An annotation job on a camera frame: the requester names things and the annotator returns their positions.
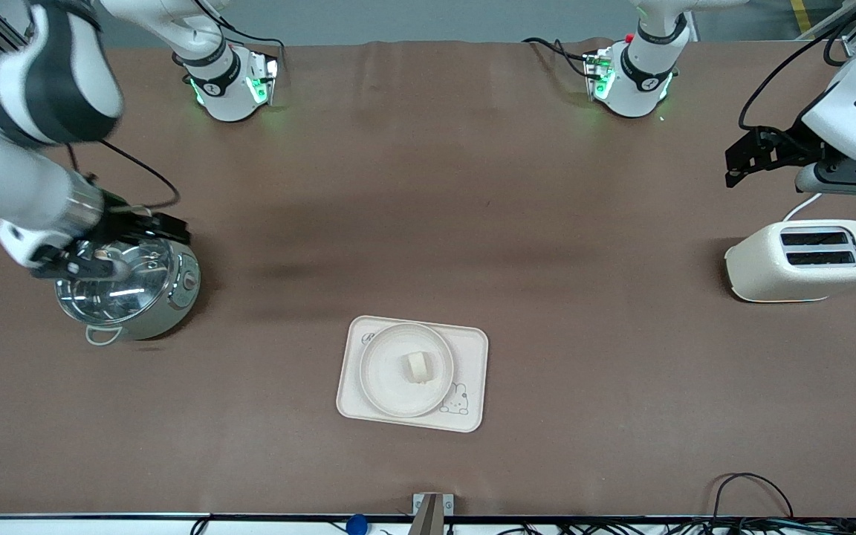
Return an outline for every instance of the white power cord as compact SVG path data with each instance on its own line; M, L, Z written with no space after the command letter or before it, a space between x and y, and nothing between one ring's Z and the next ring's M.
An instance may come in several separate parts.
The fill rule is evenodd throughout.
M784 223L785 221L790 221L791 218L795 216L795 214L797 214L801 210L804 210L805 207L808 206L808 204L811 204L814 201L820 199L821 195L822 193L815 193L811 197L806 198L804 202L798 204L798 206L795 206L793 209L791 209L791 211L789 211L788 215L785 216L785 219L782 220L782 223Z

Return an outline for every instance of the stainless steel pot lid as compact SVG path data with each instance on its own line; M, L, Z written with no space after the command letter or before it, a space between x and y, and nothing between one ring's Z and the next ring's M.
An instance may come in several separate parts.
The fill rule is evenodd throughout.
M166 293L177 262L166 240L142 241L139 246L116 241L96 250L130 268L123 281L55 282L58 303L72 318L89 325L114 325L152 307Z

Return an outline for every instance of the plate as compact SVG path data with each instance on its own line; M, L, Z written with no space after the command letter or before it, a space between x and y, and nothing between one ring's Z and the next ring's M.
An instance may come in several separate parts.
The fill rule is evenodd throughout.
M426 353L432 379L412 383L405 356ZM369 341L360 363L363 393L376 409L398 418L431 412L444 399L455 377L455 359L448 342L425 325L398 324L381 329Z

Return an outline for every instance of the blue object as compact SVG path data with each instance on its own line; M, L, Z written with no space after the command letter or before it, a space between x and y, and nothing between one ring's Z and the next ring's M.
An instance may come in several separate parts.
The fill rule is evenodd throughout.
M366 535L368 533L366 515L352 515L352 518L346 522L346 533L349 535Z

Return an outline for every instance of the cooking pot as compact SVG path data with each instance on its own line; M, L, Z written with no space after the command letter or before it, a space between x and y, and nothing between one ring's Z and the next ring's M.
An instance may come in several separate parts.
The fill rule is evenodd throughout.
M128 277L121 281L55 282L58 304L65 314L85 324L85 338L92 345L163 334L177 325L197 300L200 265L184 244L154 239L133 246L116 241L93 254L128 265Z

